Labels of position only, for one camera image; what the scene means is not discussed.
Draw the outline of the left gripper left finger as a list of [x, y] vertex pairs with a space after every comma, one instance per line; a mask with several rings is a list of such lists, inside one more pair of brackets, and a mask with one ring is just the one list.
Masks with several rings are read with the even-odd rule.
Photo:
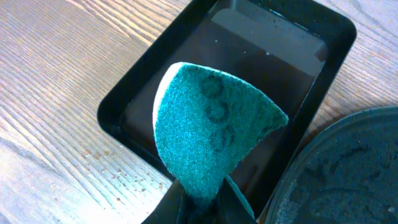
[[142, 224], [186, 224], [186, 209], [186, 193], [180, 182], [175, 180]]

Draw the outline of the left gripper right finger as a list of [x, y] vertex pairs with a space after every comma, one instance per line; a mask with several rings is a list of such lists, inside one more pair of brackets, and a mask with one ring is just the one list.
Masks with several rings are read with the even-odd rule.
[[257, 224], [236, 194], [229, 177], [223, 181], [216, 197], [217, 224]]

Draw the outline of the green yellow sponge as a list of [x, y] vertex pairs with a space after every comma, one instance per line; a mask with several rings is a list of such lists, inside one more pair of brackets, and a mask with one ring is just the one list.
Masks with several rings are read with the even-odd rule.
[[288, 121], [248, 82], [188, 62], [167, 69], [152, 112], [159, 156], [198, 212], [210, 207], [237, 164]]

